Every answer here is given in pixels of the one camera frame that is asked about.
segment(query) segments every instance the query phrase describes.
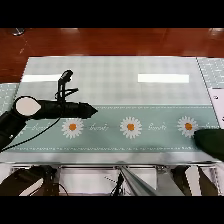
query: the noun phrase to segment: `dark green object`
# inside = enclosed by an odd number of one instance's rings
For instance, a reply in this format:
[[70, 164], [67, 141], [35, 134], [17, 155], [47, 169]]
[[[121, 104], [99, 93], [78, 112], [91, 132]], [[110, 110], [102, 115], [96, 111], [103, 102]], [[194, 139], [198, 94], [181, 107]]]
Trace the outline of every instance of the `dark green object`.
[[194, 133], [196, 146], [210, 156], [224, 161], [224, 129], [201, 129]]

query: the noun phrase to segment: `wooden floor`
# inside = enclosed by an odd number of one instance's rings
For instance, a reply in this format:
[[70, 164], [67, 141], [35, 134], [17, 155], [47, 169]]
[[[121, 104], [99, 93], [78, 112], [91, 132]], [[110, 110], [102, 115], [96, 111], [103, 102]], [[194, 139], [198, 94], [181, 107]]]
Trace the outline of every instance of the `wooden floor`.
[[19, 82], [30, 56], [160, 55], [224, 57], [221, 28], [0, 29], [0, 83]]

